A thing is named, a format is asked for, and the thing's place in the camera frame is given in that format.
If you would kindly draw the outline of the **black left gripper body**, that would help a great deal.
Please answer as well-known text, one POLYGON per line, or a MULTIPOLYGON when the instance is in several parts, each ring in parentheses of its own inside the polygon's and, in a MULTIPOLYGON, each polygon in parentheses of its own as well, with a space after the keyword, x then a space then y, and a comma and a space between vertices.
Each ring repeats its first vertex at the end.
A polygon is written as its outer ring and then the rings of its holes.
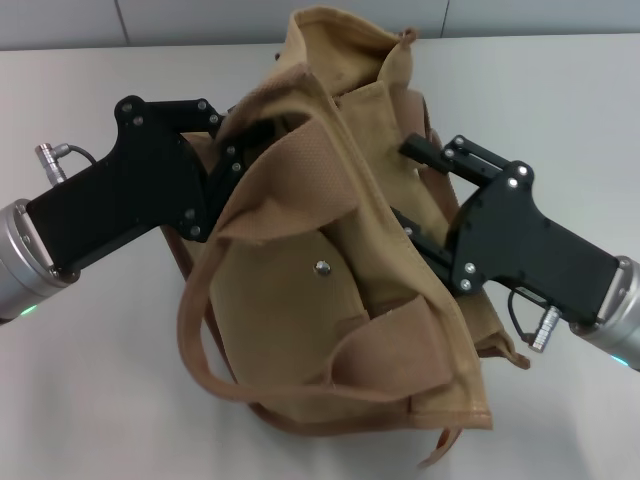
POLYGON ((172 131, 147 103, 122 99, 112 150, 27 204, 55 268, 82 270, 159 226, 207 239, 204 167, 187 133, 172 131))

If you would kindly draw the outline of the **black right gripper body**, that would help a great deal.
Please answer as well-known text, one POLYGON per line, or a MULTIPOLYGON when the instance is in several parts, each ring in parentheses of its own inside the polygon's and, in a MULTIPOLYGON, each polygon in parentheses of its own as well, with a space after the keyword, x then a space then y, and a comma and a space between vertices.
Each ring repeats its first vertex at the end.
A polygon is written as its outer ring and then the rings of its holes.
POLYGON ((450 285, 464 294, 495 281, 523 287, 569 322, 593 324, 619 262, 537 208, 532 169, 512 162, 461 207, 447 236, 450 285))

